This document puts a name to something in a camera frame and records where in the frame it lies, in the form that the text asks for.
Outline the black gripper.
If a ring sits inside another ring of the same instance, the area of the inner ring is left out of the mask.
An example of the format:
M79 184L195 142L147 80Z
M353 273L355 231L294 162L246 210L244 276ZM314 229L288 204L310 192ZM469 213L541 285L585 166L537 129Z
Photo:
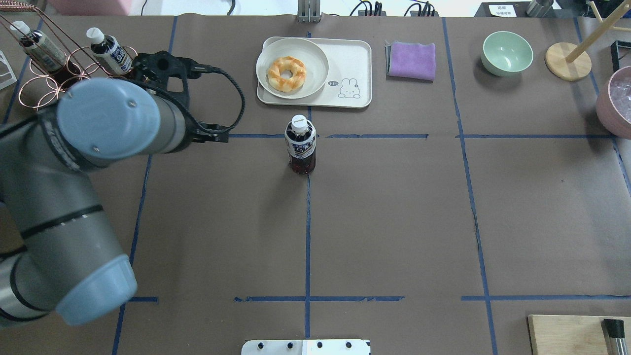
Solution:
M187 143L228 143L228 128L221 124L208 124L201 121L187 121L185 141Z

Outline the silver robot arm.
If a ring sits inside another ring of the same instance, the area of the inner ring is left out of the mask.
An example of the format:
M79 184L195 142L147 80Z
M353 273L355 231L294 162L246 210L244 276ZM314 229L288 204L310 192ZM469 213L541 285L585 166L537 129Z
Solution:
M1 200L24 246L1 259L2 328L50 312L83 325L128 302L135 275L89 173L230 130L196 121L167 90L107 78L82 80L3 130Z

